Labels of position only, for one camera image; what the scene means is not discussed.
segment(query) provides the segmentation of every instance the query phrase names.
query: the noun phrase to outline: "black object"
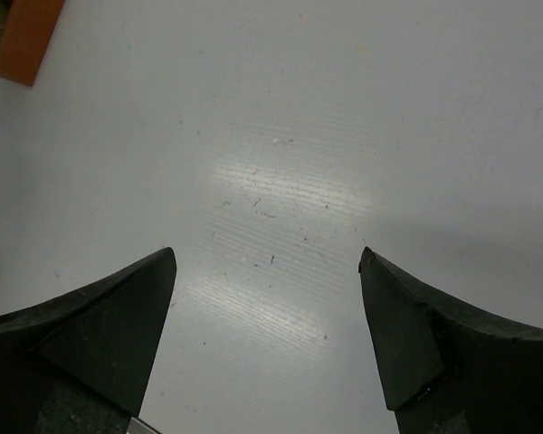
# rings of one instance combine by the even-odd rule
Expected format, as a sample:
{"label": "black object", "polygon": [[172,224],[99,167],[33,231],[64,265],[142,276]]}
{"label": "black object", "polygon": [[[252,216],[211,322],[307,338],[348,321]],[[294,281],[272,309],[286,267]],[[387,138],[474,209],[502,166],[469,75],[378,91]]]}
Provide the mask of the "black object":
{"label": "black object", "polygon": [[64,296],[0,316],[0,434],[124,434],[167,316],[162,249]]}
{"label": "black object", "polygon": [[401,434],[543,433],[543,329],[444,294],[368,248],[359,272]]}

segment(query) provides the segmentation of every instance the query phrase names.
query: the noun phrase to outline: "table surface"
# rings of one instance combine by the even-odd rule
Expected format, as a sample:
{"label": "table surface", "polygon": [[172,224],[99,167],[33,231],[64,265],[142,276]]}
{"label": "table surface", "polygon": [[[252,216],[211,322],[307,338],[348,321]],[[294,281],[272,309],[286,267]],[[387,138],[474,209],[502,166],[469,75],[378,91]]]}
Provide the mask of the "table surface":
{"label": "table surface", "polygon": [[67,0],[0,80],[0,314],[172,246],[164,434],[397,432],[365,245],[543,326],[543,0]]}

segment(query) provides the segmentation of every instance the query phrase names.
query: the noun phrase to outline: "orange wooden box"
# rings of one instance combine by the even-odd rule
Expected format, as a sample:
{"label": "orange wooden box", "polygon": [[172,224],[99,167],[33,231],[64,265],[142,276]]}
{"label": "orange wooden box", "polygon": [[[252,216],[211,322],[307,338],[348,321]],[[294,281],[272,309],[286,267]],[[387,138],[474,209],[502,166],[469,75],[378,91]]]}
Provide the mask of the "orange wooden box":
{"label": "orange wooden box", "polygon": [[64,0],[14,0],[0,40],[0,77],[32,86]]}

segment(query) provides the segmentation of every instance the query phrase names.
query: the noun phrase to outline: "wooden frame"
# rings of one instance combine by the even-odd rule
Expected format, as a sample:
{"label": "wooden frame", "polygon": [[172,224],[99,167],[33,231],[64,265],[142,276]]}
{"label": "wooden frame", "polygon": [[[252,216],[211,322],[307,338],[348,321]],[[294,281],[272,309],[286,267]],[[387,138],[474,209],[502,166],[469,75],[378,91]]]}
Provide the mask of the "wooden frame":
{"label": "wooden frame", "polygon": [[0,77],[32,86],[64,0],[14,0],[0,40]]}

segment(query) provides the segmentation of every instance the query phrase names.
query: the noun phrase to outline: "white surface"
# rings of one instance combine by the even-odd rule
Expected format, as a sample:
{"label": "white surface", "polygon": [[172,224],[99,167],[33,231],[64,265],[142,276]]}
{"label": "white surface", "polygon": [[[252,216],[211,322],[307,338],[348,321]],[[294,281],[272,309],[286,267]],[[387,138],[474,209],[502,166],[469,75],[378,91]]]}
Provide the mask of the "white surface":
{"label": "white surface", "polygon": [[543,326],[540,108],[543,0],[68,0],[0,80],[0,314],[171,245],[143,420],[394,433],[363,239]]}

